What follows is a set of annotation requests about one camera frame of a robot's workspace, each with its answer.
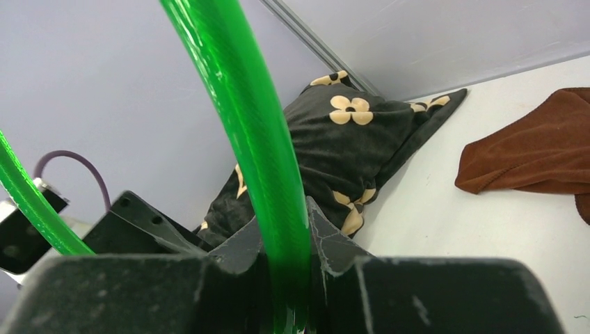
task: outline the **gray wall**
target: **gray wall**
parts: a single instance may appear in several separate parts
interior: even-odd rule
[[[241,2],[289,103],[327,69],[258,0]],[[0,49],[0,127],[29,172],[48,151],[74,150],[111,197],[130,189],[188,228],[202,221],[234,157],[157,0],[3,0]],[[82,166],[55,160],[45,177],[72,201],[67,215],[102,215]],[[0,273],[0,319],[15,294]]]
[[[590,53],[588,0],[282,1],[389,98]]]

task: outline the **brown cloth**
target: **brown cloth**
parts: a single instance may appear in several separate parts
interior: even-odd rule
[[[590,224],[590,88],[567,88],[465,147],[455,185],[470,193],[517,189],[575,194]]]

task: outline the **black plastic part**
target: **black plastic part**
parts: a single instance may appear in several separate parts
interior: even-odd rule
[[[48,188],[41,194],[56,212],[67,202]],[[0,221],[0,268],[13,274],[26,273],[51,248],[20,210]]]
[[[309,333],[563,333],[517,262],[377,258],[308,210]],[[206,256],[59,258],[32,282],[0,333],[272,333],[256,220]]]
[[[212,249],[131,191],[121,194],[83,240],[99,254],[198,254]]]

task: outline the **beige flower print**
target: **beige flower print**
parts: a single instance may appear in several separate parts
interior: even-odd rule
[[[358,125],[367,125],[373,120],[373,113],[369,111],[369,102],[360,97],[349,100],[345,96],[336,95],[332,97],[330,104],[336,108],[330,113],[330,119],[336,124],[347,124],[352,119]]]
[[[246,183],[244,183],[244,176],[241,173],[241,169],[240,169],[239,165],[236,165],[236,174],[238,175],[238,181],[239,181],[238,194],[236,195],[236,199],[237,199],[237,198],[239,198],[239,196],[241,196],[243,193],[245,193],[246,190],[248,190],[248,187],[246,186]]]
[[[430,102],[410,102],[410,108],[414,110],[415,113],[428,111],[433,106],[444,106],[451,98],[448,95],[437,97],[432,99]]]
[[[315,79],[314,81],[312,81],[310,83],[310,86],[319,86],[319,85],[330,86],[330,85],[334,85],[334,84],[339,84],[348,75],[349,74],[347,71],[339,71],[336,73],[332,73],[330,75],[326,75],[324,77]]]
[[[367,189],[358,200],[352,202],[350,197],[344,195],[343,193],[339,193],[338,191],[332,191],[332,193],[334,194],[334,199],[336,199],[336,202],[342,205],[346,205],[351,210],[349,215],[344,220],[344,225],[342,226],[342,233],[350,235],[358,231],[362,227],[363,223],[365,222],[365,219],[362,217],[362,214],[358,211],[357,205],[365,205],[366,202],[369,202],[375,196],[376,192],[376,189]]]

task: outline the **green tube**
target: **green tube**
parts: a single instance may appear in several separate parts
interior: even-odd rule
[[[307,322],[310,233],[303,184],[270,74],[237,0],[161,0],[239,162],[269,259],[275,333]]]
[[[2,131],[0,131],[0,182],[24,216],[59,253],[94,254],[61,220],[35,187]]]

